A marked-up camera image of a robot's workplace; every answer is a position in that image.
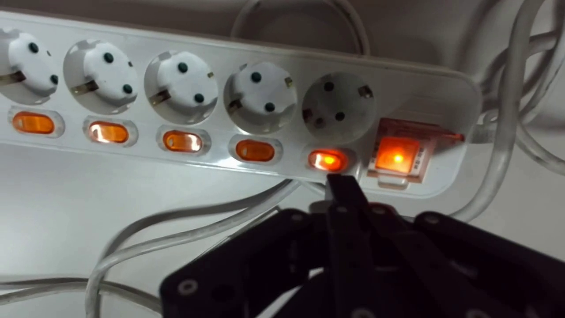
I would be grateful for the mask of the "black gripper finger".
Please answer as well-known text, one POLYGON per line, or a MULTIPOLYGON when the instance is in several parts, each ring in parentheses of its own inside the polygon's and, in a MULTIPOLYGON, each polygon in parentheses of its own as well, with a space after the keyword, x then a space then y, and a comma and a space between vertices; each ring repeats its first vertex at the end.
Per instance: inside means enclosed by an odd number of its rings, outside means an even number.
POLYGON ((367 200, 348 175, 326 177, 326 232, 337 318, 374 318, 372 253, 360 217, 367 200))

